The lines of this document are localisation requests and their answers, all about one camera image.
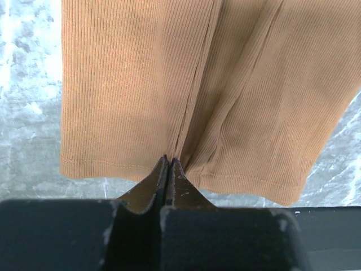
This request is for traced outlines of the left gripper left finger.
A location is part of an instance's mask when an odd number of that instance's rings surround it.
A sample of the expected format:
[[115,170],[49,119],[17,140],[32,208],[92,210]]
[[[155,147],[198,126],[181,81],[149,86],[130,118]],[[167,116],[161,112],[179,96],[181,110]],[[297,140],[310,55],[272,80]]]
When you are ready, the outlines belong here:
[[2,270],[157,270],[167,158],[117,199],[1,202]]

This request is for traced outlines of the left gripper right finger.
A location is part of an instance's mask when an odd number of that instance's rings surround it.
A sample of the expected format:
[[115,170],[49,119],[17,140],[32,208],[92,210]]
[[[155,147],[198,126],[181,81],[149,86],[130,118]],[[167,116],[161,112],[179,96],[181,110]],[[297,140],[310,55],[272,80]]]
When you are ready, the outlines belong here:
[[282,208],[221,208],[169,168],[161,270],[309,270],[298,223]]

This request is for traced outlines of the tan ribbed tank top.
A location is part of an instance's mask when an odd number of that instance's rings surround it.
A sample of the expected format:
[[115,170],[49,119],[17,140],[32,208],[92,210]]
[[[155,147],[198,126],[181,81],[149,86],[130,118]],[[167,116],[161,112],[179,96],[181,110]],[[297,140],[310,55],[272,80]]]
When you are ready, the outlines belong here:
[[60,173],[298,201],[360,88],[359,1],[62,1]]

